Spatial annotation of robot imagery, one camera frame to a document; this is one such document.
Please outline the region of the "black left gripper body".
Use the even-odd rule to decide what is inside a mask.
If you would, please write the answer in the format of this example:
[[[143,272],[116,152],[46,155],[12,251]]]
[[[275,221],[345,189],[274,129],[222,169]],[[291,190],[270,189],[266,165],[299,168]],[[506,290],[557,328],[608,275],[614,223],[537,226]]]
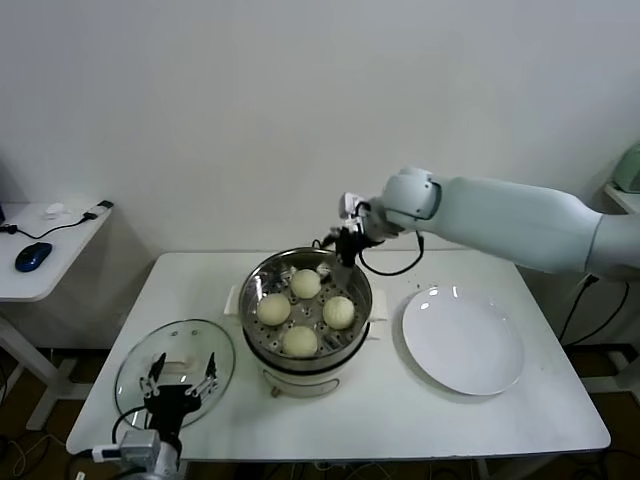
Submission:
[[[161,440],[175,440],[187,415],[202,406],[198,396],[187,394],[188,385],[161,385],[156,393],[144,395],[144,406],[151,414],[149,427]]]

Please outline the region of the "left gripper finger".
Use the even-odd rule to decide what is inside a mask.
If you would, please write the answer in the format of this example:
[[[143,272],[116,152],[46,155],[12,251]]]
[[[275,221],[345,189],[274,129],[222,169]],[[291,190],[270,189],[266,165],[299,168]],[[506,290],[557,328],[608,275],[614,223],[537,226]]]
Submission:
[[[216,358],[215,353],[212,352],[205,368],[204,378],[198,384],[188,388],[185,394],[191,397],[206,398],[217,388],[217,386],[218,377]]]
[[[166,354],[162,353],[150,366],[146,376],[139,378],[139,386],[144,398],[151,398],[160,394],[158,380],[166,361]]]

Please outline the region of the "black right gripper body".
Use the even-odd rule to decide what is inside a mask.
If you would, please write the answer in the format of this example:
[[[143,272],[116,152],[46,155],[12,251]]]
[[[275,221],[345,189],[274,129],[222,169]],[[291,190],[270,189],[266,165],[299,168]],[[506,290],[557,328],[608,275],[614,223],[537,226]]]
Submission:
[[[335,240],[335,253],[337,261],[341,265],[354,265],[356,258],[370,247],[370,239],[361,231],[359,226],[355,229],[343,226],[338,229]]]

